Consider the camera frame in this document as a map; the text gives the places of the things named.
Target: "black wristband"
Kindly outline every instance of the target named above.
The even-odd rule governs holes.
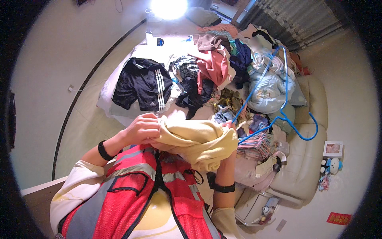
[[[222,192],[222,193],[227,193],[227,192],[234,192],[235,191],[235,184],[232,184],[231,186],[220,186],[218,184],[214,184],[214,190],[216,192]]]
[[[106,161],[110,161],[112,160],[115,156],[117,156],[118,154],[114,155],[114,156],[110,156],[109,154],[107,154],[106,150],[105,150],[105,147],[104,147],[104,142],[106,140],[102,140],[101,142],[99,142],[98,144],[98,152],[99,154],[101,155],[101,157],[106,160]]]

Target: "black wall trim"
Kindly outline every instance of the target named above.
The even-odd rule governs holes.
[[[128,36],[130,35],[135,29],[137,29],[140,25],[146,22],[146,19],[143,19],[140,21],[137,25],[135,25],[133,28],[131,28],[125,35],[123,35],[114,45],[104,54],[104,56],[97,62],[97,64],[94,66],[93,70],[89,73],[89,75],[86,77],[85,81],[82,83],[81,87],[79,88],[79,91],[77,92],[76,96],[73,99],[73,102],[68,110],[68,113],[66,114],[64,123],[62,124],[60,135],[58,136],[57,145],[56,145],[56,151],[54,153],[54,159],[53,159],[53,169],[52,169],[52,180],[55,178],[56,173],[56,163],[57,163],[57,156],[58,156],[58,150],[60,148],[62,136],[65,131],[66,124],[68,123],[70,114],[73,111],[73,108],[75,104],[77,103],[77,100],[79,98],[79,95],[82,92],[82,89],[85,88],[86,84],[90,80],[90,78],[93,76],[94,72],[98,69],[98,67],[101,65],[101,63],[106,59],[106,57]]]

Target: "power cord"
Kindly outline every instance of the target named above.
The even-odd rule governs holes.
[[[100,83],[97,83],[97,84],[95,84],[95,85],[89,85],[89,86],[87,86],[87,87],[85,87],[85,88],[83,88],[83,89],[72,90],[72,92],[83,91],[83,90],[89,89],[90,87],[93,87],[93,86],[97,86],[97,85],[99,85],[99,84],[102,84],[103,82],[106,82],[106,81],[107,81],[107,80],[103,80],[103,81],[101,81]]]
[[[123,13],[123,4],[122,4],[122,0],[120,0],[120,2],[121,2],[121,8],[122,8],[122,10],[121,10],[121,11],[118,11],[116,0],[114,0],[115,9],[117,10],[118,13]]]

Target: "hand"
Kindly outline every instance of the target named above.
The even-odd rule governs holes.
[[[146,113],[135,118],[126,129],[120,131],[123,141],[128,145],[155,143],[160,136],[160,124],[154,113]]]
[[[231,120],[226,121],[225,123],[220,124],[222,127],[227,126],[228,128],[233,128],[236,131],[236,125],[232,124]]]

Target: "hanger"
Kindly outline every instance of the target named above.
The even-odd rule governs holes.
[[[279,50],[280,47],[283,48],[283,50],[284,50],[284,63],[285,63],[284,67],[285,67],[285,74],[286,74],[286,76],[288,77],[288,65],[287,65],[287,62],[286,62],[286,61],[287,61],[287,52],[286,52],[285,47],[283,47],[283,46],[278,46],[278,47],[276,48],[275,52],[272,53],[270,59],[271,59],[271,60],[273,59],[273,57],[274,57],[275,54],[278,52],[278,50]],[[239,110],[239,112],[236,114],[235,118],[232,120],[232,123],[234,123],[234,122],[237,120],[237,118],[239,117],[239,115],[240,115],[241,111],[243,110],[244,106],[247,104],[247,102],[248,102],[249,99],[251,98],[252,94],[255,92],[255,89],[256,89],[257,85],[258,85],[259,82],[264,78],[264,75],[267,73],[267,71],[268,71],[268,69],[269,69],[269,67],[270,67],[271,62],[272,62],[272,61],[269,61],[269,63],[267,64],[267,67],[265,68],[264,72],[262,73],[262,75],[261,75],[261,77],[260,77],[260,80],[258,81],[258,83],[255,85],[255,87],[254,87],[254,88],[252,89],[252,91],[250,92],[249,96],[248,96],[247,99],[245,100],[245,103],[244,103],[243,106],[240,108],[240,110]],[[246,141],[247,139],[251,138],[251,137],[254,136],[255,134],[260,133],[260,132],[262,132],[262,131],[265,131],[265,130],[269,129],[270,127],[272,127],[272,125],[275,123],[275,121],[276,121],[277,119],[280,119],[280,120],[283,120],[283,121],[288,122],[288,124],[293,128],[293,130],[298,134],[298,136],[300,136],[301,139],[306,140],[306,141],[314,139],[314,137],[315,137],[315,136],[317,135],[317,133],[318,133],[318,124],[317,124],[316,119],[315,119],[314,116],[312,115],[312,113],[309,112],[309,115],[312,117],[314,123],[316,124],[316,132],[315,132],[315,134],[314,134],[312,137],[310,137],[310,138],[305,138],[305,137],[303,137],[303,136],[300,134],[300,132],[296,129],[296,127],[293,125],[293,123],[290,121],[290,119],[288,119],[288,117],[286,116],[286,114],[283,112],[283,109],[284,109],[284,107],[287,105],[287,103],[288,103],[288,80],[286,80],[285,102],[284,102],[284,104],[283,104],[283,105],[281,106],[281,108],[280,108],[280,113],[281,113],[284,117],[277,116],[277,117],[270,123],[269,126],[267,126],[267,127],[263,128],[263,129],[260,129],[260,130],[258,130],[258,131],[256,131],[256,132],[254,132],[254,133],[248,135],[248,136],[245,137],[243,140],[239,141],[239,144],[243,143],[244,141]]]

